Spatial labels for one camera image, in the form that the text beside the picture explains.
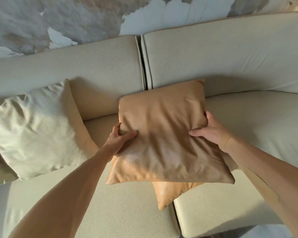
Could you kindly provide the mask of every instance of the forearm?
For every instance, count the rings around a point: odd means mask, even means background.
[[[74,237],[110,159],[108,153],[100,149],[52,188],[26,214],[9,238]]]
[[[298,168],[236,136],[225,149],[298,238]]]

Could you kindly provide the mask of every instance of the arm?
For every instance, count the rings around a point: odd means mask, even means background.
[[[189,134],[203,136],[227,152],[298,238],[298,168],[236,137],[210,112],[206,115],[208,126]]]
[[[114,126],[107,142],[89,160],[66,176],[24,216],[9,238],[74,238],[107,162],[137,135],[119,136]]]

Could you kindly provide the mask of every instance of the sofa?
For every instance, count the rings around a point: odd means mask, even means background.
[[[248,16],[159,30],[0,60],[0,98],[70,79],[75,103],[101,147],[119,97],[207,79],[207,109],[236,135],[298,167],[298,13]],[[202,237],[282,224],[241,170],[159,211],[151,182],[105,184],[108,163],[76,237]],[[0,238],[74,167],[0,186]]]

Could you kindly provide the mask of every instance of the painted wall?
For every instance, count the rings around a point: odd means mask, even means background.
[[[225,17],[298,0],[0,0],[0,59]]]

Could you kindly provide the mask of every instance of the left hand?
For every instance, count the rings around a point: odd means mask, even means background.
[[[136,137],[138,134],[137,131],[131,131],[125,135],[120,136],[118,133],[120,125],[121,123],[118,123],[114,126],[111,134],[109,135],[109,138],[107,139],[106,143],[102,147],[108,150],[112,156],[114,156],[121,149],[121,147],[126,141]]]

